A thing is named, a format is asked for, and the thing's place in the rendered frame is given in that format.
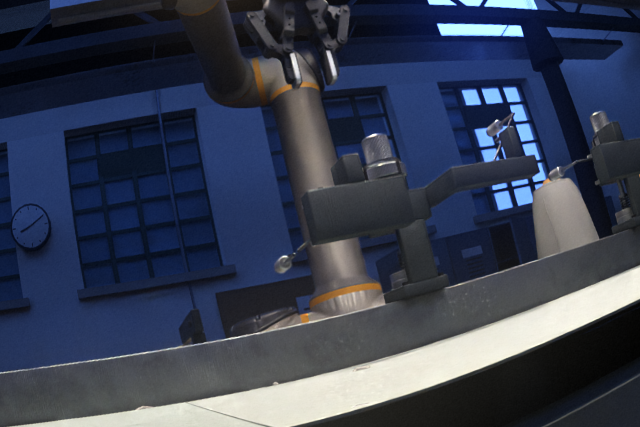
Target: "white cone-shaped object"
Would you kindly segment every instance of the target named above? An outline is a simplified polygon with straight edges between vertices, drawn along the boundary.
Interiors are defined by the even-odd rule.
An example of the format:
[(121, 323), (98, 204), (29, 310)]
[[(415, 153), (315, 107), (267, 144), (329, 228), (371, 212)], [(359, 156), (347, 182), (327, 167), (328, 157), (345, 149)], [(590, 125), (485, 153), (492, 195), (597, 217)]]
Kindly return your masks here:
[(533, 193), (538, 259), (598, 240), (598, 233), (571, 179), (547, 182)]

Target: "clock hand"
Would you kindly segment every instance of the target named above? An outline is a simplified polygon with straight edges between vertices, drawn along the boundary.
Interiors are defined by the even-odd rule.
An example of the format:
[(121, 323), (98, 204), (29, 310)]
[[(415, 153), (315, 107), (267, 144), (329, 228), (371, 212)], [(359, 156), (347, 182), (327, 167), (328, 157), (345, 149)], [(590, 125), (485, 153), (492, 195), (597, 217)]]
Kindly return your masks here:
[(31, 222), (31, 224), (27, 225), (24, 229), (22, 229), (20, 231), (20, 233), (24, 232), (25, 230), (29, 229), (30, 227), (33, 226), (33, 224), (35, 224), (37, 221), (39, 221), (42, 217), (44, 217), (44, 214), (42, 214), (40, 217), (38, 217), (36, 220), (34, 220), (33, 222)]

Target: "window grid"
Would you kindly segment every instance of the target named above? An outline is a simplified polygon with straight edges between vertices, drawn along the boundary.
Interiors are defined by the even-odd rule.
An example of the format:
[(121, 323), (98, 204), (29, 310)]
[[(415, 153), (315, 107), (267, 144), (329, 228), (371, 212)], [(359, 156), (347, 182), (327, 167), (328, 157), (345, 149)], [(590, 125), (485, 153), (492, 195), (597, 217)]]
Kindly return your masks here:
[(11, 194), (6, 151), (0, 151), (0, 302), (22, 298), (16, 244), (11, 235)]
[[(165, 121), (163, 124), (169, 153), (169, 172), (177, 204), (177, 222), (171, 206), (157, 122), (67, 139), (69, 182), (85, 287), (182, 273), (184, 269), (178, 235), (183, 241), (189, 270), (221, 265), (193, 118)], [(139, 144), (137, 146), (134, 132)], [(120, 137), (120, 145), (115, 148), (113, 145), (109, 146), (109, 137)], [(191, 152), (180, 154), (180, 149), (184, 146)], [(150, 165), (153, 164), (151, 167), (144, 165), (147, 154), (149, 157), (155, 156), (155, 164), (153, 160), (149, 161)], [(136, 156), (143, 159), (142, 162), (136, 164)], [(113, 170), (114, 158), (116, 164), (118, 161), (121, 164), (133, 163), (125, 167), (116, 166), (120, 171), (109, 172), (107, 175), (102, 170)], [(111, 167), (104, 167), (109, 161)], [(83, 174), (83, 168), (85, 176), (91, 177), (90, 171), (93, 170), (94, 177), (97, 178), (81, 178), (80, 180), (85, 181), (78, 181), (77, 175)], [(176, 179), (189, 171), (196, 173), (195, 181), (192, 178), (185, 184), (182, 179), (177, 185)], [(142, 184), (148, 184), (148, 192), (144, 194)], [(87, 192), (91, 187), (98, 187), (99, 195), (94, 195), (93, 203), (89, 201), (86, 205), (86, 199), (79, 199), (82, 198), (83, 189)], [(186, 205), (189, 199), (198, 197), (200, 202), (195, 211), (193, 206), (189, 214), (186, 213), (186, 208), (184, 211), (181, 209), (181, 204)], [(165, 219), (162, 219), (162, 203), (165, 204)], [(127, 212), (127, 208), (131, 207), (134, 209)], [(84, 223), (89, 214), (94, 214), (93, 224)], [(160, 238), (163, 229), (165, 239)], [(190, 241), (193, 237), (200, 237), (200, 241)], [(102, 257), (100, 252), (96, 253), (100, 247), (106, 247)]]
[[(396, 143), (393, 138), (393, 133), (391, 131), (391, 124), (389, 122), (389, 117), (387, 115), (387, 111), (384, 107), (384, 103), (382, 102), (382, 97), (380, 94), (368, 94), (368, 95), (350, 95), (343, 97), (328, 97), (323, 99), (325, 105), (325, 114), (327, 114), (327, 110), (331, 110), (331, 104), (340, 104), (343, 103), (342, 114), (336, 115), (327, 115), (327, 121), (329, 123), (329, 130), (331, 132), (332, 140), (334, 146), (336, 148), (336, 155), (341, 157), (347, 153), (357, 152), (360, 155), (360, 160), (364, 162), (364, 153), (362, 152), (362, 147), (360, 146), (360, 142), (362, 139), (372, 133), (385, 133), (389, 137), (389, 142), (391, 144), (391, 150), (393, 155), (398, 157), (398, 150), (396, 148)], [(373, 102), (375, 106), (369, 104), (368, 108), (366, 104), (368, 102)], [(285, 211), (285, 218), (287, 220), (287, 228), (289, 229), (289, 236), (291, 238), (291, 244), (294, 249), (298, 248), (303, 243), (302, 232), (300, 229), (300, 223), (298, 220), (298, 214), (296, 212), (295, 203), (293, 200), (293, 194), (291, 192), (291, 187), (289, 185), (289, 174), (286, 170), (286, 166), (284, 165), (284, 160), (282, 159), (282, 147), (280, 145), (280, 138), (278, 136), (278, 130), (276, 128), (275, 118), (273, 116), (273, 111), (271, 107), (263, 107), (262, 115), (265, 122), (265, 127), (267, 130), (267, 137), (269, 139), (269, 148), (271, 150), (271, 158), (273, 160), (274, 169), (276, 171), (276, 178), (278, 180), (278, 187), (280, 189), (280, 198), (282, 200), (282, 206)], [(364, 135), (360, 135), (359, 138), (355, 139), (355, 137), (351, 137), (350, 139), (346, 139), (344, 132), (339, 133), (338, 130), (340, 128), (339, 124), (336, 121), (341, 119), (353, 119), (354, 126), (359, 126)], [(379, 121), (382, 120), (385, 126), (386, 132), (371, 132), (371, 127), (365, 127), (363, 125), (367, 121)], [(352, 134), (358, 135), (360, 132), (357, 129), (353, 129)]]
[[(531, 114), (520, 86), (493, 85), (489, 87), (448, 88), (441, 89), (441, 93), (464, 164), (491, 161), (495, 155), (497, 144), (493, 139), (485, 138), (484, 130), (488, 124), (476, 132), (477, 127), (471, 125), (469, 121), (469, 109), (488, 108), (492, 105), (508, 106), (509, 110), (515, 114), (511, 125), (516, 127), (520, 134), (525, 154), (535, 155), (538, 160), (540, 171), (533, 179), (473, 190), (472, 196), (477, 213), (482, 214), (530, 204), (533, 201), (533, 190), (539, 188), (546, 179), (548, 167), (538, 132), (531, 120)], [(502, 150), (498, 158), (504, 158)]]

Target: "skylight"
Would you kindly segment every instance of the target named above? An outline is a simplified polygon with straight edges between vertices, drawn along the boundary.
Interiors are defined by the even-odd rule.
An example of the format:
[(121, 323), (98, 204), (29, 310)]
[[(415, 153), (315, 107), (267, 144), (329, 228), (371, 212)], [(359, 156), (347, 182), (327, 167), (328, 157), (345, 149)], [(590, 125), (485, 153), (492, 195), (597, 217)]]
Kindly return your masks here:
[[(451, 0), (428, 0), (430, 5), (456, 5)], [(482, 0), (459, 0), (467, 7), (479, 7)], [(487, 0), (486, 7), (537, 10), (534, 0)], [(440, 35), (483, 37), (523, 37), (519, 25), (499, 24), (438, 24)]]

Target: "clock face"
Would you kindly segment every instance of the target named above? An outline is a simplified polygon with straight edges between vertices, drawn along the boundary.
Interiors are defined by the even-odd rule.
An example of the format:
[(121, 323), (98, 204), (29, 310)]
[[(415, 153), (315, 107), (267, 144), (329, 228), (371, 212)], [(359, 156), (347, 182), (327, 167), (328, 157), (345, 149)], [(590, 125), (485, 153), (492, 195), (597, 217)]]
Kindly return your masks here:
[(49, 240), (51, 221), (42, 207), (25, 204), (13, 214), (11, 234), (23, 249), (36, 250)]

